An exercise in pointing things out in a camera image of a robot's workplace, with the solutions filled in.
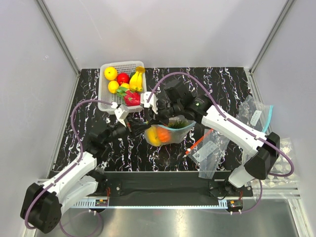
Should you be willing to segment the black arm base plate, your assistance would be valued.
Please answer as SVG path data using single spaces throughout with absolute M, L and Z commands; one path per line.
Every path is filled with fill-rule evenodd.
M 213 179 L 203 179 L 197 171 L 105 172 L 98 190 L 91 194 L 108 197 L 114 206 L 211 206 L 218 197 L 250 198 L 253 191 L 225 190 L 230 172 L 218 171 Z

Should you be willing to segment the yellow toy mango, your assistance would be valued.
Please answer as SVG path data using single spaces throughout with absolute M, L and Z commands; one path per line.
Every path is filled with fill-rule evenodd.
M 152 126 L 145 131 L 145 139 L 152 146 L 158 147 L 161 141 L 158 138 L 156 127 Z

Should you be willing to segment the toy pineapple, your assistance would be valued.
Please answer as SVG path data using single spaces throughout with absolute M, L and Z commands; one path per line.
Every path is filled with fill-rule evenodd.
M 181 129 L 188 125 L 189 125 L 189 122 L 187 120 L 177 119 L 177 120 L 173 120 L 169 122 L 167 127 L 171 129 Z

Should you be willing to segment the white plastic fruit basket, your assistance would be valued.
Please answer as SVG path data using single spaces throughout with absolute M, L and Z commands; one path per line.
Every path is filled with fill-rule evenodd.
M 124 99 L 120 98 L 118 95 L 111 93 L 108 90 L 108 84 L 110 81 L 106 79 L 105 77 L 105 70 L 108 67 L 113 67 L 116 69 L 117 73 L 135 73 L 137 67 L 144 67 L 144 63 L 141 61 L 124 61 L 124 62 L 115 62 L 115 63 L 108 63 L 104 64 L 100 68 L 100 77 L 99 77 L 99 89 L 98 89 L 98 99 L 101 101 L 106 101 L 106 102 L 116 102 L 118 104 L 123 104 Z M 142 88 L 144 93 L 147 91 L 147 85 L 146 85 L 146 76 L 145 73 L 142 74 Z M 114 114 L 114 109 L 111 108 L 110 105 L 107 104 L 102 104 L 98 103 L 98 108 L 99 110 L 103 112 L 107 112 L 111 115 Z M 141 105 L 137 106 L 128 106 L 129 112 L 134 113 L 134 112 L 140 112 L 142 110 Z

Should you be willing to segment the teal zipper clear bag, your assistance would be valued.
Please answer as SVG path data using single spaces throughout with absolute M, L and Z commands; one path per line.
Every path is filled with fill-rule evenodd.
M 144 132 L 148 144 L 160 147 L 168 144 L 179 144 L 185 140 L 187 134 L 196 122 L 184 116 L 173 117 L 166 125 L 154 124 Z

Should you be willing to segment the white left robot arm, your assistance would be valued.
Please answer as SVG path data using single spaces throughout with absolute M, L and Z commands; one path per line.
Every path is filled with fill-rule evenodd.
M 125 124 L 113 127 L 103 120 L 95 122 L 76 159 L 43 184 L 33 183 L 27 188 L 20 212 L 25 226 L 47 234 L 73 204 L 92 193 L 102 195 L 107 184 L 95 168 L 105 160 L 110 143 L 118 138 L 137 137 L 148 127 L 147 122 L 131 116 Z

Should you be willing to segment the orange toy tangerine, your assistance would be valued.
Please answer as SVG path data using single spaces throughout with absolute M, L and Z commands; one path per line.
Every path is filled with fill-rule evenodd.
M 170 131 L 163 127 L 157 127 L 157 136 L 162 143 L 168 143 L 171 141 Z

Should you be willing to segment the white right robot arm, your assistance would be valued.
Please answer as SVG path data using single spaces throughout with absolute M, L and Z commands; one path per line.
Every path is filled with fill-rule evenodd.
M 164 92 L 171 103 L 161 111 L 162 115 L 183 115 L 205 127 L 213 128 L 250 156 L 247 162 L 231 172 L 224 183 L 228 195 L 237 195 L 242 186 L 253 179 L 267 178 L 280 155 L 280 137 L 276 133 L 267 135 L 249 127 L 226 113 L 209 92 L 193 96 L 179 80 L 168 82 Z

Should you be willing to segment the red toy apple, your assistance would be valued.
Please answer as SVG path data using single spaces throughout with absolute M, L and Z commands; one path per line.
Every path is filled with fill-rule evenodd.
M 126 73 L 118 74 L 117 82 L 118 82 L 119 85 L 122 85 L 123 83 L 129 84 L 129 81 L 130 81 L 130 77 L 129 77 L 128 74 L 126 74 Z

